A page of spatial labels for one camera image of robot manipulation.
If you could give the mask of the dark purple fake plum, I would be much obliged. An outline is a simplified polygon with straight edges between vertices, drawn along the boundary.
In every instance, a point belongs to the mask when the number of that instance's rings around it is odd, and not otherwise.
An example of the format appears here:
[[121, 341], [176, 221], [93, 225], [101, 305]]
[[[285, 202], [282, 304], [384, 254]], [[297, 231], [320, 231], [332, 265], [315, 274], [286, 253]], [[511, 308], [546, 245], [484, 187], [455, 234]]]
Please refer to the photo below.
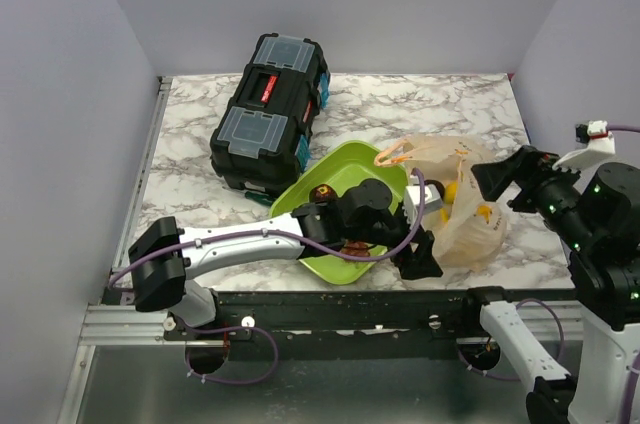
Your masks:
[[438, 191], [438, 193], [439, 193], [441, 198], [445, 197], [446, 189], [445, 189], [445, 186], [441, 182], [439, 182], [437, 180], [428, 179], [428, 180], [425, 181], [425, 183], [428, 186], [433, 186]]

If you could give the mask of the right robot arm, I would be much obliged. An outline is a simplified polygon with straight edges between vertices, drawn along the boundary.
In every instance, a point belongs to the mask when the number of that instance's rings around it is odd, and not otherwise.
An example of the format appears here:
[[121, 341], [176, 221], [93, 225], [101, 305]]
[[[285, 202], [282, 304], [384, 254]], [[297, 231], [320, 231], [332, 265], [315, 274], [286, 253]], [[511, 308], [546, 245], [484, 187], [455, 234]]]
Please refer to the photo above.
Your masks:
[[523, 146], [503, 161], [473, 165], [472, 173], [487, 201], [516, 184], [510, 208], [539, 214], [569, 247], [582, 323], [579, 373], [549, 355], [499, 287], [468, 291], [462, 328], [498, 344], [527, 391], [530, 422], [638, 422], [638, 168], [604, 163], [579, 192], [578, 173], [561, 169], [557, 155]]

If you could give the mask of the fake red grape bunch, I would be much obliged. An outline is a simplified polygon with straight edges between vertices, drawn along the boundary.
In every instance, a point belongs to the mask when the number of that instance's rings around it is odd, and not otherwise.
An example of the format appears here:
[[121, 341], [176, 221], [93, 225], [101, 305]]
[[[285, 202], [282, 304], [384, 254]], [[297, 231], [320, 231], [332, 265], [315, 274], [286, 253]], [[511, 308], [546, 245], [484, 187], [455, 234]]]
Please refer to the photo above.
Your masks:
[[348, 256], [355, 257], [369, 257], [370, 251], [374, 248], [374, 245], [369, 245], [361, 241], [349, 241], [342, 248], [341, 252]]

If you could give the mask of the translucent orange plastic bag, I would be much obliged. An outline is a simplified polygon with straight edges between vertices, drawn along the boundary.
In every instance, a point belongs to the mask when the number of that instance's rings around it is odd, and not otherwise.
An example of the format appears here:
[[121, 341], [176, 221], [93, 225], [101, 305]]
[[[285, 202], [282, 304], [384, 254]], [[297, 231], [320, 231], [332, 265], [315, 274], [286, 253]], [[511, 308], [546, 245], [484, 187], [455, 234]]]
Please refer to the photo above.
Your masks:
[[[423, 217], [422, 225], [433, 232], [433, 256], [443, 269], [484, 269], [505, 241], [507, 219], [495, 203], [484, 200], [472, 173], [475, 164], [488, 163], [495, 154], [471, 136], [416, 134], [404, 137], [374, 158], [378, 167], [402, 165], [407, 171], [419, 169], [426, 179], [445, 187], [457, 183], [452, 206], [445, 206], [449, 220], [444, 223], [440, 210]], [[476, 216], [478, 206], [488, 205], [493, 214], [489, 223]]]

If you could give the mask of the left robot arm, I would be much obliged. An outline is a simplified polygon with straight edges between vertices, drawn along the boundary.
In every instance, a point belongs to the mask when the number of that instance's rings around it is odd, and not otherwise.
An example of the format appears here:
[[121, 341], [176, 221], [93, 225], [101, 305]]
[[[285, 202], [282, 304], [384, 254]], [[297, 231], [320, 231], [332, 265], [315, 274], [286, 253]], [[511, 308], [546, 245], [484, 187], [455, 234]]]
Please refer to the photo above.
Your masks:
[[209, 339], [221, 329], [219, 301], [195, 280], [215, 270], [332, 256], [362, 263], [389, 259], [406, 279], [440, 276], [435, 238], [422, 225], [443, 206], [435, 184], [420, 179], [406, 186], [398, 204], [374, 178], [336, 197], [318, 186], [312, 196], [289, 213], [236, 227], [181, 228], [174, 217], [156, 220], [128, 250], [136, 310], [168, 311]]

